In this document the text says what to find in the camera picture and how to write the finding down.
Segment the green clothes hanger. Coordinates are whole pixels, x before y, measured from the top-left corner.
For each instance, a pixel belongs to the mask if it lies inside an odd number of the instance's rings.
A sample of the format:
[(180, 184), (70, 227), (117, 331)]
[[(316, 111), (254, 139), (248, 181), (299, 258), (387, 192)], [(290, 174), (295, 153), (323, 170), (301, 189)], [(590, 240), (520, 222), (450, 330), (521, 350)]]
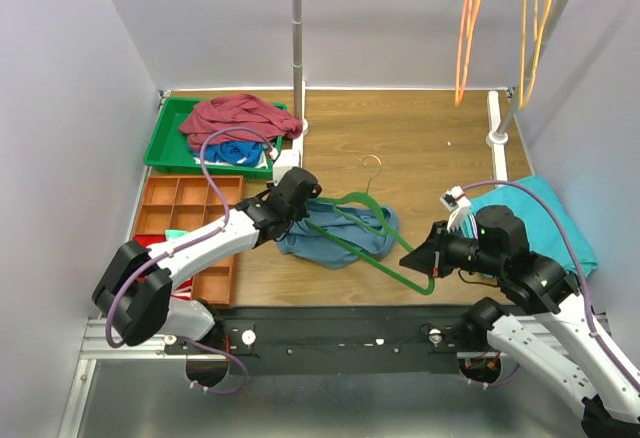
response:
[[(384, 212), (380, 204), (369, 194), (371, 182), (380, 175), (382, 171), (382, 161), (376, 155), (369, 154), (360, 159), (360, 162), (365, 165), (367, 159), (373, 159), (377, 163), (377, 171), (368, 178), (367, 185), (364, 191), (355, 191), (350, 192), (343, 197), (340, 198), (327, 198), (327, 197), (317, 197), (316, 202), (330, 204), (331, 208), (338, 215), (346, 218), (352, 224), (357, 225), (358, 227), (373, 233), (376, 236), (387, 237), (391, 236), (398, 244), (401, 245), (407, 252), (411, 252), (414, 248), (408, 244), (408, 242), (389, 224), (388, 220), (384, 216)], [(349, 204), (359, 204), (362, 205), (366, 210), (373, 213), (374, 217), (377, 219), (380, 224), (382, 230), (378, 231), (366, 222), (361, 219), (355, 217), (352, 214), (349, 214), (342, 210), (342, 205)], [(410, 288), (411, 290), (419, 293), (423, 296), (429, 296), (435, 291), (436, 283), (434, 278), (428, 279), (428, 284), (426, 287), (421, 287), (416, 282), (402, 276), (398, 272), (388, 268), (386, 265), (380, 263), (378, 260), (374, 259), (370, 254), (360, 251), (355, 246), (350, 244), (349, 242), (329, 233), (328, 231), (323, 230), (317, 224), (313, 223), (309, 218), (306, 218), (304, 222), (315, 232), (319, 233), (324, 238), (327, 238), (334, 244), (337, 244), (341, 248), (349, 251), (351, 254), (358, 257), (360, 260), (366, 262), (387, 276), (393, 278), (400, 284)]]

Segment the blue tank top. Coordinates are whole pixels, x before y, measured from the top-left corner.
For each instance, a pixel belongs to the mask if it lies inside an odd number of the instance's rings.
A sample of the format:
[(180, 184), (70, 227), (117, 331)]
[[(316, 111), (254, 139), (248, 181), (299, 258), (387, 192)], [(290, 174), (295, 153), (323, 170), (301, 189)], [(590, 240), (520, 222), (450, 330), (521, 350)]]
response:
[(381, 211), (377, 217), (368, 208), (313, 200), (308, 216), (278, 239), (278, 249), (332, 270), (358, 260), (381, 260), (399, 241), (397, 214), (387, 206)]

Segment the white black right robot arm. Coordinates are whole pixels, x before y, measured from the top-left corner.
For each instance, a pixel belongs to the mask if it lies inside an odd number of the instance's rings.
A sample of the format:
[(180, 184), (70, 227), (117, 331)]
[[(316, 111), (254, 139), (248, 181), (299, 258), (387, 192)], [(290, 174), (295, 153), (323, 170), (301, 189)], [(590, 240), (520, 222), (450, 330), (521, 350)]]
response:
[(531, 250), (525, 223), (506, 206), (482, 208), (478, 235), (466, 238), (433, 224), (401, 266), (445, 277), (456, 269), (490, 275), (501, 292), (562, 345), (557, 352), (494, 299), (485, 297), (461, 317), (457, 337), (467, 349), (505, 353), (541, 380), (580, 418), (589, 437), (639, 434), (638, 369), (596, 322), (577, 277)]

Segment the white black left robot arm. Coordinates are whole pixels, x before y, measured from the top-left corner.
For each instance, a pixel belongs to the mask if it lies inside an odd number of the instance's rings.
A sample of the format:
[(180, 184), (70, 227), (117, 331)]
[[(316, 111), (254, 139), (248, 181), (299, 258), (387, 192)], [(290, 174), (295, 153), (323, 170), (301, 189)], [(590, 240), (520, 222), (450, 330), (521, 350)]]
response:
[(177, 239), (150, 247), (134, 240), (121, 245), (92, 294), (106, 316), (109, 346), (133, 347), (164, 334), (188, 340), (201, 353), (214, 351), (222, 330), (213, 312), (173, 292), (219, 261), (282, 237), (308, 216), (307, 202), (321, 191), (313, 174), (293, 167), (275, 185), (225, 206), (222, 217)]

